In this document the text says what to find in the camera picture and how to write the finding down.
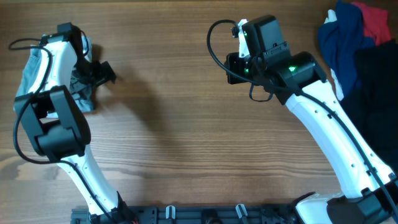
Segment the light blue cloth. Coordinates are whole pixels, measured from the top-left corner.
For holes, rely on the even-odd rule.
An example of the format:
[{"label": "light blue cloth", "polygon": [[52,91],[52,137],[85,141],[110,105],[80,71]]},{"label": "light blue cloth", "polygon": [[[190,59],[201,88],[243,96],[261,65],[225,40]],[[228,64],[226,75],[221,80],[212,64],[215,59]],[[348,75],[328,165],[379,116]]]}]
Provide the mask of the light blue cloth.
[{"label": "light blue cloth", "polygon": [[[83,42],[83,52],[87,51],[86,39],[82,36],[81,40]],[[86,59],[91,62],[92,60],[92,44],[91,39],[87,37],[89,51],[86,55]],[[29,89],[32,87],[36,80],[37,74],[39,72],[40,63],[42,61],[42,54],[40,49],[31,49],[30,56],[26,63],[25,69],[22,72],[22,80],[19,85],[17,95],[22,96],[28,94]],[[94,110],[94,103],[91,100],[91,93],[93,91],[93,86],[91,84],[82,84],[76,78],[77,71],[73,68],[69,91],[72,94],[75,103],[78,105],[81,112],[89,112]],[[48,118],[56,118],[55,113],[49,114]]]}]

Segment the wood surface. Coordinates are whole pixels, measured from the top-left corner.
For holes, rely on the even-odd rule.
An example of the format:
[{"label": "wood surface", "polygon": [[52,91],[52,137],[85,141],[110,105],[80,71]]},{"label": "wood surface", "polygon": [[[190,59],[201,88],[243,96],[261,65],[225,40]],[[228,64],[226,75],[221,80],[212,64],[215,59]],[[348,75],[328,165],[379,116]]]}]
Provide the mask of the wood surface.
[{"label": "wood surface", "polygon": [[[317,29],[334,1],[2,2],[0,223],[68,223],[72,208],[86,207],[64,171],[24,162],[12,143],[12,105],[29,52],[7,45],[51,34],[64,22],[83,29],[96,57],[117,73],[115,85],[97,89],[96,111],[86,118],[93,154],[129,205],[252,205],[339,191],[300,121],[276,98],[256,103],[248,84],[227,84],[206,47],[214,21],[273,14],[292,53],[308,51],[328,71]],[[370,5],[390,10],[397,37],[396,2]],[[222,61],[238,50],[229,28],[218,27],[212,38]],[[258,89],[254,96],[266,94]],[[39,159],[23,131],[19,136],[26,154]]]}]

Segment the cloth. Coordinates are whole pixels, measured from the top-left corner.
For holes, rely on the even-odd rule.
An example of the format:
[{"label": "cloth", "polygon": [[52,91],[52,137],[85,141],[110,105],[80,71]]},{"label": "cloth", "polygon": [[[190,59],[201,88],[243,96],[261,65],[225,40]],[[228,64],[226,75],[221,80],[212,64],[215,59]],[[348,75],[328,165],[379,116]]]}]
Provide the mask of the cloth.
[{"label": "cloth", "polygon": [[398,170],[398,45],[395,40],[358,50],[355,66],[362,87],[341,106],[373,151]]},{"label": "cloth", "polygon": [[353,2],[352,4],[362,11],[365,37],[372,37],[376,45],[381,45],[391,40],[390,30],[387,25],[388,12],[386,10],[369,7],[361,2]]},{"label": "cloth", "polygon": [[[86,39],[82,36],[83,51],[87,51]],[[90,62],[92,60],[92,46],[91,39],[87,37],[89,51],[86,55],[86,59]],[[37,74],[39,72],[40,63],[42,61],[42,54],[40,49],[31,49],[30,56],[22,72],[21,84],[19,85],[16,96],[22,96],[28,94],[29,89],[36,80]],[[92,86],[80,83],[77,77],[77,71],[73,69],[69,91],[72,94],[75,103],[78,105],[81,112],[89,112],[94,110],[94,103],[91,100]],[[56,113],[50,113],[47,115],[48,118],[58,118]]]},{"label": "cloth", "polygon": [[[325,19],[325,23],[335,22],[335,21],[337,21],[336,12],[334,10],[330,9],[328,11],[328,17]],[[333,71],[333,69],[330,69],[330,73],[331,73],[331,77],[335,81],[336,96],[337,96],[338,100],[341,101],[344,98],[343,90],[341,89],[341,84],[338,82],[336,73],[335,73],[335,71]]]},{"label": "cloth", "polygon": [[336,74],[344,96],[361,86],[354,66],[358,49],[374,47],[374,41],[365,37],[361,10],[348,3],[336,3],[335,22],[323,24],[318,31],[318,42],[326,63]]}]

